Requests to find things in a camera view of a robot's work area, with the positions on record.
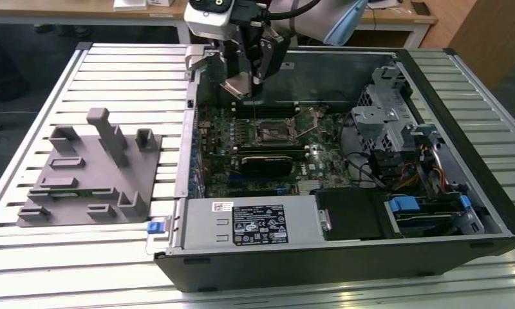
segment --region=metal bracket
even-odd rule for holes
[[[185,51],[185,68],[192,71],[205,65],[204,45],[190,45]]]

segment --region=blue drive latch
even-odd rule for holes
[[[420,210],[417,200],[413,196],[396,196],[388,201],[388,206],[392,212]]]

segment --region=power supply label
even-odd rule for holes
[[[236,246],[288,243],[284,205],[233,207],[232,242]]]

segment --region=motherboard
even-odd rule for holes
[[[349,187],[348,163],[337,133],[345,113],[320,104],[253,102],[198,113],[202,182],[206,198],[308,195]]]

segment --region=barcode sticker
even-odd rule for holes
[[[214,201],[212,202],[212,211],[232,211],[233,204],[230,201]]]

